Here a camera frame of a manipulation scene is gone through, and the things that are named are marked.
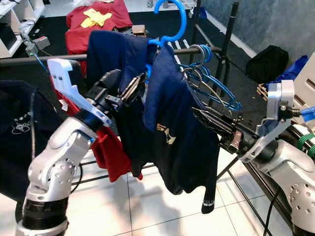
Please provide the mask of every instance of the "wooden pallet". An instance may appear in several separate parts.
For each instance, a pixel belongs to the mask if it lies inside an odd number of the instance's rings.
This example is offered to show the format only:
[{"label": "wooden pallet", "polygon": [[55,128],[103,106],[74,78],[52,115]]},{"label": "wooden pallet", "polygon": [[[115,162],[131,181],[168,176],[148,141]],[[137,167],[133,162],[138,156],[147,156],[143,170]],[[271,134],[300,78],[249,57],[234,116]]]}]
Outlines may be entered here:
[{"label": "wooden pallet", "polygon": [[268,101],[268,91],[264,87],[264,84],[259,84],[256,92],[264,99],[266,102]]}]

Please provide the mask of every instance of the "clothes hanger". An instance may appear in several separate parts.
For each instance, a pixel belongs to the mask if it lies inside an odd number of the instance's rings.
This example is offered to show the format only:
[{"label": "clothes hanger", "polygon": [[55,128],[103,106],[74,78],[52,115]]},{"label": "clothes hanger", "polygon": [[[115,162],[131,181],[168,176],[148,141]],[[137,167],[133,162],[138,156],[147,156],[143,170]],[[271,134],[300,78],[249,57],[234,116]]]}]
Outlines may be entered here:
[{"label": "clothes hanger", "polygon": [[[156,6],[154,7],[154,13],[158,14],[160,6],[167,0],[158,0],[156,3]],[[158,41],[157,39],[150,39],[148,41],[149,45],[157,45],[158,47],[163,47],[167,42],[174,42],[176,40],[179,40],[185,33],[186,31],[186,26],[187,26],[187,17],[186,17],[186,12],[185,12],[185,7],[184,5],[178,1],[178,0],[171,0],[175,5],[178,7],[179,12],[181,14],[181,27],[178,31],[178,33],[175,36],[162,36],[161,41]],[[149,64],[146,64],[147,68],[147,73],[148,73],[148,78],[151,75],[152,71],[152,66]]]},{"label": "clothes hanger", "polygon": [[[222,110],[224,110],[225,107],[233,111],[240,110],[242,106],[239,102],[235,101],[236,97],[234,96],[234,94],[219,80],[211,76],[210,71],[204,66],[204,63],[209,62],[212,58],[211,49],[207,45],[191,45],[190,48],[197,48],[201,52],[201,61],[188,66],[183,64],[179,64],[179,66],[185,67],[183,72],[187,74],[188,82],[193,90],[217,103],[221,103]],[[196,85],[195,83],[193,83],[190,78],[198,81],[198,84]],[[223,101],[218,96],[218,94],[215,93],[214,90],[207,84],[208,82],[212,82],[213,84],[217,85],[217,87],[221,88],[221,90],[229,96],[229,102]],[[211,93],[201,90],[200,88],[202,85],[207,88]]]}]

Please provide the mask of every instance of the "navy blue shirt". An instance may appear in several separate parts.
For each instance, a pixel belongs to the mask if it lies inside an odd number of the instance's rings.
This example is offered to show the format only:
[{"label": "navy blue shirt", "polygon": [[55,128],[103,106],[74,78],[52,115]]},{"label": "navy blue shirt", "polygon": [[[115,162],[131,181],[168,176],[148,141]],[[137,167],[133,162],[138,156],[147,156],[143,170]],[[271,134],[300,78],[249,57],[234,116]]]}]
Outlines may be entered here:
[{"label": "navy blue shirt", "polygon": [[[32,161],[30,99],[34,88],[23,81],[0,81],[0,192],[23,200]],[[35,154],[46,147],[62,123],[53,106],[37,92],[34,98]]]},{"label": "navy blue shirt", "polygon": [[[122,70],[119,91],[152,63],[154,48],[147,39],[108,31],[93,32],[88,49],[87,80],[94,82],[113,69]],[[203,108],[165,46],[153,59],[145,105],[138,98],[121,109],[115,120],[123,147],[138,176],[153,162],[173,194],[206,187],[203,213],[214,208],[219,140],[193,116],[192,107]]]}]

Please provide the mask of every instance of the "printed logo on shirt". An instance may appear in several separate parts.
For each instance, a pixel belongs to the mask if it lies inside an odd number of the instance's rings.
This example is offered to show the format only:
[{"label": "printed logo on shirt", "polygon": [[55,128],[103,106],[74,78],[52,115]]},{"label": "printed logo on shirt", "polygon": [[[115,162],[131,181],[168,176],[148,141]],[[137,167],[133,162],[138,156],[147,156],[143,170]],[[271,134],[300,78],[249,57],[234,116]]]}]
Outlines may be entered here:
[{"label": "printed logo on shirt", "polygon": [[20,118],[14,119],[14,125],[12,125],[12,134],[22,134],[26,133],[31,129],[30,121],[31,113],[27,112]]},{"label": "printed logo on shirt", "polygon": [[211,200],[211,201],[209,201],[209,200],[204,200],[204,201],[203,201],[203,205],[204,205],[205,207],[211,207],[214,203],[215,203],[215,200]]},{"label": "printed logo on shirt", "polygon": [[157,130],[158,131],[164,131],[166,135],[166,143],[169,145],[172,145],[175,142],[176,137],[173,137],[169,134],[169,128],[166,128],[166,126],[157,124]]}]

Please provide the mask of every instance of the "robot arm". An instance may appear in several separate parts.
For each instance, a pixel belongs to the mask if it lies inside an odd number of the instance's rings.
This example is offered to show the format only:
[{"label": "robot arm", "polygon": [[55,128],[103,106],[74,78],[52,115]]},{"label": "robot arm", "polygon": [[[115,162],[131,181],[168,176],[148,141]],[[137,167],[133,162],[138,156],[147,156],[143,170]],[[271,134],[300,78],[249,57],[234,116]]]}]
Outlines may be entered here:
[{"label": "robot arm", "polygon": [[222,136],[221,146],[237,153],[242,162],[253,162],[284,191],[292,208],[292,223],[297,235],[315,234],[315,164],[304,152],[283,140],[275,140],[300,116],[293,109],[293,81],[271,84],[267,117],[255,132],[248,130],[241,118],[232,120],[211,108],[194,109],[195,116],[209,129]]},{"label": "robot arm", "polygon": [[120,96],[109,95],[117,85],[120,70],[106,73],[83,98],[70,81],[71,63],[62,59],[48,60],[55,88],[71,95],[81,110],[67,118],[50,137],[45,150],[31,163],[22,220],[16,236],[62,236],[68,226],[66,209],[77,166],[97,138],[95,133],[110,124],[113,112],[127,106],[144,93],[145,76],[132,79]]},{"label": "robot arm", "polygon": [[[144,93],[144,76],[134,78],[120,96],[109,95],[120,76],[119,70],[107,73],[83,98],[70,81],[67,60],[48,60],[55,88],[75,101],[82,110],[68,118],[52,135],[46,149],[29,168],[24,214],[16,236],[61,236],[68,222],[67,200],[75,168],[96,139],[96,130],[110,124],[111,112],[128,105]],[[222,136],[221,147],[237,153],[243,162],[254,162],[285,192],[292,207],[292,223],[303,234],[315,234],[315,164],[305,153],[283,140],[275,140],[290,126],[293,116],[294,85],[282,81],[269,88],[267,118],[255,132],[243,126],[241,118],[231,119],[217,111],[193,109],[199,121]]]}]

